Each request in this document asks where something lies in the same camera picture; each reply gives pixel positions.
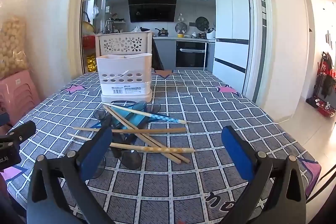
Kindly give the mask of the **orange floral chopstick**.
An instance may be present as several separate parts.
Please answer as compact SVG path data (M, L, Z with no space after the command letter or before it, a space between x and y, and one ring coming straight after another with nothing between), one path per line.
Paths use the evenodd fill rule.
M79 135L69 134L69 136L74 137L76 139L80 139L85 141L85 143L89 144L89 148L93 148L95 145L101 145L102 147L107 147L107 141L113 140L113 137L107 138L103 140L103 138L99 138L97 141L93 141L93 139L86 138ZM111 142L109 144L110 148L119 148L124 150L135 150L138 152L150 152L150 153L193 153L193 148L167 148L167 147L160 147L159 145L150 145L149 147L139 146L139 145L132 145L124 143L123 139L119 140L118 142Z

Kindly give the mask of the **blue patterned chopstick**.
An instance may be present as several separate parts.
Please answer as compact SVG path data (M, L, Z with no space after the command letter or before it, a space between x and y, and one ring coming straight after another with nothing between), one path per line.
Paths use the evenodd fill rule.
M123 111L127 111L129 113L138 114L138 115L142 115L142 116L149 117L149 118L154 118L154 119L161 120L161 121L166 121L166 122L170 122L170 123L178 123L178 124L187 124L187 121L183 120L183 119L177 119L177 118L171 118L171 117L168 117L168 116L147 113L147 112L144 112L144 111L139 111L139 110L134 110L134 109L131 109L131 108L126 108L126 107L122 107L122 106L118 106L118 105L113 105L111 103L103 103L103 105L108 106L108 107L113 108L113 109L120 109L120 110L123 110Z

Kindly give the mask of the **black built-in oven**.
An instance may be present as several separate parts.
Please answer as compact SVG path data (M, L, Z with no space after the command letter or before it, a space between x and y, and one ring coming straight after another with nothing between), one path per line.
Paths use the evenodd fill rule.
M177 41L175 66L177 68L205 69L208 60L207 53L207 43Z

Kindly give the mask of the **black range hood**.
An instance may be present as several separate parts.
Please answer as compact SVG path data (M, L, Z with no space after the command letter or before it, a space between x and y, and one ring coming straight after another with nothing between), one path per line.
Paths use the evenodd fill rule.
M177 0L128 0L131 23L173 22Z

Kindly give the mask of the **black cooking pot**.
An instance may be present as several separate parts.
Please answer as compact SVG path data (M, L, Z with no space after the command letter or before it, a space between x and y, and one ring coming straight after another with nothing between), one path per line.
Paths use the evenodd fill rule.
M161 28L161 29L155 28L155 30L158 31L158 33L157 33L158 37L168 37L169 36L168 30L166 30L165 28Z

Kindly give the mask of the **plain bamboo chopstick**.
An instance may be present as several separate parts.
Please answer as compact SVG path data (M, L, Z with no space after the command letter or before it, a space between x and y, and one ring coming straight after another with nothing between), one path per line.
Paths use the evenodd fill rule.
M74 130L98 132L99 128L73 127ZM112 129L113 133L138 133L138 134L168 134L168 133L186 133L185 127L182 128L159 128L159 129Z

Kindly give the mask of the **red plastic basket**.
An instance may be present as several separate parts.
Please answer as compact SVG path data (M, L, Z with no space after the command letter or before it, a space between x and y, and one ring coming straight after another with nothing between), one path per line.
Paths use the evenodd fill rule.
M96 39L94 35L83 36L83 48L85 50L92 50L96 47Z

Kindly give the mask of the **grey checkered tablecloth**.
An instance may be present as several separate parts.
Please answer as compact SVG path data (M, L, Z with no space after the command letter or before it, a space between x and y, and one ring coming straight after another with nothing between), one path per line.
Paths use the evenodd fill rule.
M129 170L111 151L98 178L87 186L116 223L217 223L243 192L240 176L221 141L231 126L256 151L269 157L299 159L303 185L311 190L320 166L298 141L272 121L260 107L239 93L221 92L211 73L177 71L153 76L151 104L159 113L187 121L186 132L159 134L167 147L191 147L187 162L176 164L163 155L142 153L138 169ZM24 173L8 184L11 197L25 205L35 159L56 158L81 147L80 137L92 137L100 107L97 73L87 73L66 84L26 114L36 134L21 145Z

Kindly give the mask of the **pink plastic stools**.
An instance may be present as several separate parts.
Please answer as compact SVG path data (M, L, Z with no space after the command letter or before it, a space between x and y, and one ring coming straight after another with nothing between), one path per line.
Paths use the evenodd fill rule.
M1 80L0 88L1 110L9 115L12 126L41 102L27 70Z

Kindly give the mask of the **gold foil package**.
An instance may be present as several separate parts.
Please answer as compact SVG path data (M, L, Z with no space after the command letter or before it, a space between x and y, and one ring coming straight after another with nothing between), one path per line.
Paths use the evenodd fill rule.
M92 53L91 55L86 56L85 60L87 72L97 72L96 55Z

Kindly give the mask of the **white flower-cutout cart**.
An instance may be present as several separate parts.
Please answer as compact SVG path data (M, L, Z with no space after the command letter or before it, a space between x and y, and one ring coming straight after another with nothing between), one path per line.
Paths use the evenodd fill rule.
M95 36L97 71L103 71L98 64L98 59L102 56L152 54L152 39L151 31L97 34Z

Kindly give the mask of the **white plastic utensil holder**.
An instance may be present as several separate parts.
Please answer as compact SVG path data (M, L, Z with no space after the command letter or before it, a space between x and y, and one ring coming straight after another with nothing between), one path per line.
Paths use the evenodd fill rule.
M151 60L150 53L98 57L96 62L102 102L150 102Z

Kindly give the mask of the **bag of puffed snacks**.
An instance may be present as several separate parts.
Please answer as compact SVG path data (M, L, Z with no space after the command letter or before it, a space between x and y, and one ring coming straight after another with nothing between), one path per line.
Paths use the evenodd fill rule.
M29 65L25 54L26 21L12 16L1 25L1 79L26 70Z

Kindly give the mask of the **yellow basin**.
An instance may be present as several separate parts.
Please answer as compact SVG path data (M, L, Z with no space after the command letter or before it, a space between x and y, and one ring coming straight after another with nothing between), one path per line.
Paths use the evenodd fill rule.
M95 32L95 27L87 21L82 21L82 29L85 32L89 32L89 33L94 33Z

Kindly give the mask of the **white refrigerator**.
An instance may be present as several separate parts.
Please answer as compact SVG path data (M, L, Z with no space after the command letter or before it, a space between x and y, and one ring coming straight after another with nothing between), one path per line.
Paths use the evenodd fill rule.
M249 54L249 0L216 0L215 30L213 75L241 93Z

